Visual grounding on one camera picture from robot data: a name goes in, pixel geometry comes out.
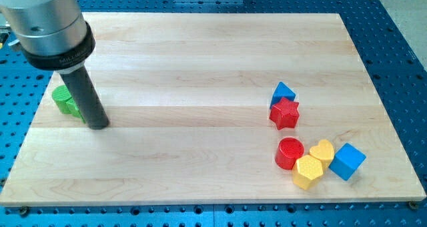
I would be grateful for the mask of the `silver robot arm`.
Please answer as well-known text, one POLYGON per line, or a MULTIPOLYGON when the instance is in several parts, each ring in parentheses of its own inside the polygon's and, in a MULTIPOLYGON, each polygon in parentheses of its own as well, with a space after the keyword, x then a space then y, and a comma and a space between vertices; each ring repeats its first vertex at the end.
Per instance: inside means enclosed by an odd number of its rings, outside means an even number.
POLYGON ((34 67, 71 71, 95 47, 77 0, 1 0, 1 13, 34 67))

